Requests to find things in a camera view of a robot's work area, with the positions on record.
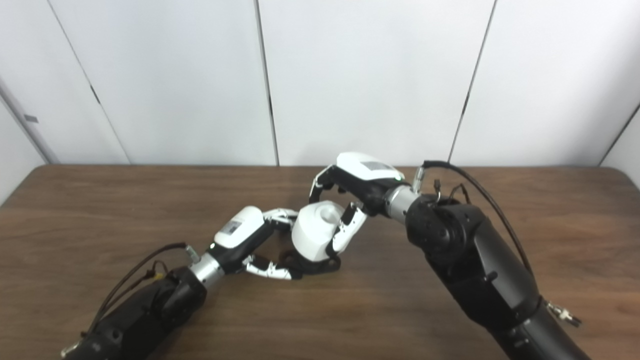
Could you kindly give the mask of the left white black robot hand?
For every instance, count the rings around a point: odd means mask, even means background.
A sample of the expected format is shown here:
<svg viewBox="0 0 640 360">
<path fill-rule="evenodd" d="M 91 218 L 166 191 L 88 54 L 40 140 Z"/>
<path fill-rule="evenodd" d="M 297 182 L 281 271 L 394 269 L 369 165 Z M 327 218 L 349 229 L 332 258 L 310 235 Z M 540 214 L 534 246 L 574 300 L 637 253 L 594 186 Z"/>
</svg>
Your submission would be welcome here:
<svg viewBox="0 0 640 360">
<path fill-rule="evenodd" d="M 189 269 L 207 290 L 222 277 L 242 272 L 273 280 L 301 280 L 301 271 L 255 254 L 275 231 L 292 231 L 297 217 L 297 210 L 246 206 L 215 233 L 199 262 Z"/>
</svg>

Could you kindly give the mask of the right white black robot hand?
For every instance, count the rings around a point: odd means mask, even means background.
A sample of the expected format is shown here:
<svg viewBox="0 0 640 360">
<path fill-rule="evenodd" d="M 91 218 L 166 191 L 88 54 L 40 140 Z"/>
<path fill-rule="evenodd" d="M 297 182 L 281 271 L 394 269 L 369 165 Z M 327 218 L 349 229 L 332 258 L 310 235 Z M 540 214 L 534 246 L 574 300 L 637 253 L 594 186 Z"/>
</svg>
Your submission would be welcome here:
<svg viewBox="0 0 640 360">
<path fill-rule="evenodd" d="M 361 152 L 339 153 L 334 164 L 320 171 L 311 183 L 309 203 L 320 202 L 322 193 L 333 187 L 356 200 L 343 210 L 324 248 L 329 259 L 345 250 L 370 217 L 382 215 L 404 223 L 421 195 L 397 168 Z"/>
</svg>

